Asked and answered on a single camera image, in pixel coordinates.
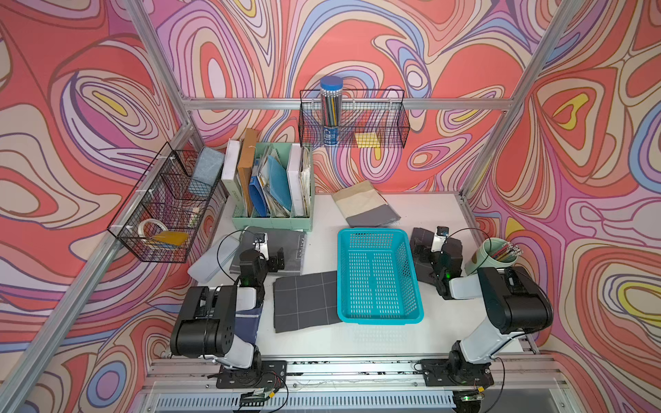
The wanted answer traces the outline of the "grey pillowcase with white lettering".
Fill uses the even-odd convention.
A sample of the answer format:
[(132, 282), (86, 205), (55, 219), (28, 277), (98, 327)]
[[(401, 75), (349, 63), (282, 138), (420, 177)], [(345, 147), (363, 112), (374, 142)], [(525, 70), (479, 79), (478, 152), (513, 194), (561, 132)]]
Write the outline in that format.
[(303, 256), (306, 249), (306, 233), (285, 229), (266, 229), (258, 226), (249, 226), (241, 234), (239, 248), (232, 259), (230, 274), (238, 275), (239, 255), (248, 249), (255, 249), (254, 240), (258, 233), (266, 235), (269, 260), (282, 257), (283, 264), (278, 268), (270, 267), (269, 275), (297, 276), (302, 274)]

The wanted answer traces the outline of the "dark grey grid cloth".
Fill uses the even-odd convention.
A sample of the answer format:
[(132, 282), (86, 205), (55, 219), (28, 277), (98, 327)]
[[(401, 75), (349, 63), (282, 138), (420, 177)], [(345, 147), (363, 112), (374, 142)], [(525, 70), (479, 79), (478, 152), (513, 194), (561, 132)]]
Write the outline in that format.
[(278, 278), (273, 289), (276, 333), (342, 322), (337, 312), (336, 271)]

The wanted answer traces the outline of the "teal plastic basket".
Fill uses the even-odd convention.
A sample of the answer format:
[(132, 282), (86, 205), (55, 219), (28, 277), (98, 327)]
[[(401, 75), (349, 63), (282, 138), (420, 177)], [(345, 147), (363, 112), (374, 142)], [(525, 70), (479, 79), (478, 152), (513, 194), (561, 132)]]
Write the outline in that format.
[(357, 325), (414, 325), (424, 311), (409, 237), (397, 228), (337, 234), (337, 314)]

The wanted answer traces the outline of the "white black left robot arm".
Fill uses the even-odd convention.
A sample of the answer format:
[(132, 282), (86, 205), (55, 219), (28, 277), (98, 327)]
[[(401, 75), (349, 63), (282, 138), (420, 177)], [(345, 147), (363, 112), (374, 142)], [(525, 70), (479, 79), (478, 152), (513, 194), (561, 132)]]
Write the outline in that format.
[(234, 282), (189, 289), (170, 337), (170, 352), (234, 370), (258, 369), (258, 346), (239, 336), (237, 315), (262, 311), (266, 276), (284, 267), (283, 249), (269, 257), (255, 249), (246, 250), (239, 255), (239, 276)]

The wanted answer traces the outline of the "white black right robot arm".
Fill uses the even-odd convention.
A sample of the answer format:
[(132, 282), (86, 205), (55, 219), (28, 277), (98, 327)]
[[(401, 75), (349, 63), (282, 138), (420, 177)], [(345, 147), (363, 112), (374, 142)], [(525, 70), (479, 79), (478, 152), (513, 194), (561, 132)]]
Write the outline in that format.
[(410, 248), (418, 280), (435, 287), (445, 300), (481, 299), (485, 319), (455, 342), (447, 361), (456, 381), (485, 373), (497, 353), (516, 339), (549, 328), (554, 310), (528, 270), (516, 265), (518, 247), (486, 236), (468, 262), (456, 232), (415, 227)]

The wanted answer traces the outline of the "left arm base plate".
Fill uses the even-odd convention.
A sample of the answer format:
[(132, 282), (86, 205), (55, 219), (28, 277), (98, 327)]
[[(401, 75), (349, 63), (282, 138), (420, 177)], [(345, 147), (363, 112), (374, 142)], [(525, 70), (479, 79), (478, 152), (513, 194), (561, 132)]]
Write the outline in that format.
[(216, 380), (216, 387), (221, 390), (271, 389), (280, 388), (286, 383), (286, 361), (261, 361), (248, 369), (230, 369), (221, 367), (210, 379)]

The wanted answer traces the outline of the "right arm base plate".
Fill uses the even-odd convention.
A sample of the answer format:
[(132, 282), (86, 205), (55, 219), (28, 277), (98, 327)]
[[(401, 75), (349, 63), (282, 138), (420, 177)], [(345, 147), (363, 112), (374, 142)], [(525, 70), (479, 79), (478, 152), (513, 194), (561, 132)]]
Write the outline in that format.
[(450, 359), (423, 359), (416, 364), (427, 387), (488, 388), (494, 385), (490, 367), (490, 363), (472, 364)]

